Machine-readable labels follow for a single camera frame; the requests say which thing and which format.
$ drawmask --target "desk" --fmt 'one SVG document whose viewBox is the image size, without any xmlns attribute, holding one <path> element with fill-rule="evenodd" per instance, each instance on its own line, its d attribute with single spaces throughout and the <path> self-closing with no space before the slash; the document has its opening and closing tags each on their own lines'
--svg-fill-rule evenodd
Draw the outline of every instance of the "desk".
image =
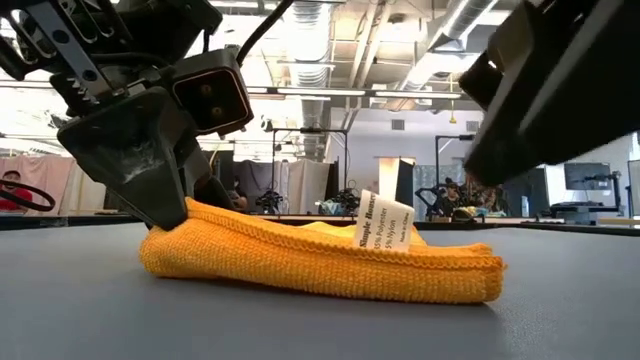
<svg viewBox="0 0 640 360">
<path fill-rule="evenodd" d="M 501 228 L 423 232 L 486 242 L 509 264 L 490 304 L 312 296 L 157 279 L 142 224 L 0 232 L 0 359 L 637 359 L 640 241 Z"/>
</svg>

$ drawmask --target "ceiling light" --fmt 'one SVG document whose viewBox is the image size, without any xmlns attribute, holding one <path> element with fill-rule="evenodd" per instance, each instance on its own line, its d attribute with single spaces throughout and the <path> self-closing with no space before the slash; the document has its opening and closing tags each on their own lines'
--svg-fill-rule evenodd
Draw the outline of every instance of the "ceiling light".
<svg viewBox="0 0 640 360">
<path fill-rule="evenodd" d="M 247 92 L 249 94 L 266 94 L 268 91 L 269 89 L 263 87 L 247 86 Z"/>
<path fill-rule="evenodd" d="M 312 101 L 329 101 L 331 100 L 328 96 L 310 96 L 310 95 L 287 95 L 285 97 L 287 100 L 312 100 Z"/>
<path fill-rule="evenodd" d="M 438 93 L 429 91 L 376 91 L 376 97 L 400 98 L 400 99 L 448 99 L 457 100 L 462 94 Z"/>
<path fill-rule="evenodd" d="M 46 81 L 3 81 L 0 80 L 0 88 L 16 88 L 16 89 L 53 89 L 51 84 Z"/>
<path fill-rule="evenodd" d="M 280 94 L 289 95 L 324 95 L 324 96 L 364 96 L 364 90 L 348 90 L 348 89 L 311 89 L 311 88 L 280 88 Z"/>
<path fill-rule="evenodd" d="M 243 8 L 243 9 L 257 9 L 258 3 L 251 1 L 209 1 L 209 3 L 215 7 L 222 8 Z M 275 10 L 276 4 L 269 3 L 264 4 L 265 10 Z"/>
<path fill-rule="evenodd" d="M 288 67 L 301 67 L 301 68 L 328 68 L 335 69 L 336 65 L 332 63 L 319 63 L 319 62 L 304 62 L 304 61 L 285 61 L 278 60 L 278 65 L 286 65 Z"/>
<path fill-rule="evenodd" d="M 40 140 L 40 141 L 58 141 L 55 135 L 21 135 L 21 134 L 4 134 L 1 136 L 3 139 L 18 139 L 18 140 Z"/>
</svg>

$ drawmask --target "person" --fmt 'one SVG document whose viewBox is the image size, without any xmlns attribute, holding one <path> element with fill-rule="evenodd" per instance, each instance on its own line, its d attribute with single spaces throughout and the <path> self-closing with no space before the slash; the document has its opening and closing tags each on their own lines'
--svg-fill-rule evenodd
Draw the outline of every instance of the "person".
<svg viewBox="0 0 640 360">
<path fill-rule="evenodd" d="M 440 210 L 444 216 L 451 216 L 453 211 L 461 205 L 458 185 L 454 182 L 448 183 L 446 193 L 440 199 Z"/>
<path fill-rule="evenodd" d="M 9 170 L 2 175 L 2 180 L 12 181 L 15 183 L 19 183 L 21 180 L 20 173 L 15 170 Z M 27 201 L 33 201 L 33 195 L 29 190 L 25 190 L 15 186 L 2 185 L 2 190 L 12 195 L 15 195 L 21 199 Z M 27 208 L 24 206 L 20 206 L 15 202 L 2 198 L 0 194 L 0 213 L 15 213 L 15 214 L 24 214 L 27 212 Z"/>
<path fill-rule="evenodd" d="M 233 179 L 233 188 L 237 197 L 232 198 L 233 204 L 236 206 L 237 210 L 246 211 L 249 206 L 249 201 L 247 200 L 247 193 L 242 190 L 240 186 L 240 178 L 235 176 Z"/>
</svg>

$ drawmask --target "folded cloth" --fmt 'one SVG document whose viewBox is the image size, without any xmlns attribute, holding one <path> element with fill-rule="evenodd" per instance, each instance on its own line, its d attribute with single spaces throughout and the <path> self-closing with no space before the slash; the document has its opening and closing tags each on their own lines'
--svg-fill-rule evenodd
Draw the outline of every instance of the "folded cloth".
<svg viewBox="0 0 640 360">
<path fill-rule="evenodd" d="M 347 298 L 480 303 L 502 290 L 489 246 L 428 246 L 413 229 L 408 253 L 353 246 L 355 227 L 294 227 L 187 199 L 189 218 L 153 228 L 140 260 L 154 275 L 217 277 Z"/>
</svg>

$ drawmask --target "curtain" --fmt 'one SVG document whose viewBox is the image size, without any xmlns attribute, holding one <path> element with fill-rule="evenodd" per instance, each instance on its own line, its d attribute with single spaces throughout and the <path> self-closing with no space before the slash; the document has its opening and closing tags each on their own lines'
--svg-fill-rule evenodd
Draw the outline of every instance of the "curtain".
<svg viewBox="0 0 640 360">
<path fill-rule="evenodd" d="M 318 213 L 324 201 L 331 164 L 298 160 L 289 165 L 289 214 Z"/>
<path fill-rule="evenodd" d="M 275 171 L 275 186 L 274 190 L 282 196 L 284 199 L 282 201 L 282 205 L 280 206 L 281 214 L 288 214 L 289 209 L 289 166 L 290 163 L 288 161 L 276 161 L 275 163 L 276 171 Z"/>
<path fill-rule="evenodd" d="M 20 172 L 22 183 L 44 190 L 56 201 L 56 206 L 50 212 L 42 213 L 29 210 L 27 215 L 56 215 L 67 187 L 69 173 L 75 163 L 73 158 L 56 155 L 39 157 L 21 155 L 1 158 L 0 173 L 4 174 L 8 170 L 17 170 Z M 47 204 L 42 197 L 36 194 L 33 194 L 33 201 L 41 205 Z"/>
<path fill-rule="evenodd" d="M 66 188 L 60 204 L 60 215 L 92 215 L 104 208 L 107 188 L 91 180 L 75 162 Z"/>
<path fill-rule="evenodd" d="M 446 178 L 451 178 L 458 185 L 464 183 L 465 173 L 462 164 L 440 165 L 440 183 L 444 183 Z M 416 165 L 413 167 L 413 189 L 432 188 L 436 185 L 436 167 L 435 165 Z M 433 203 L 435 196 L 430 192 L 423 192 L 422 196 Z M 416 221 L 424 221 L 427 216 L 427 205 L 420 199 L 416 199 L 413 203 L 416 210 Z"/>
</svg>

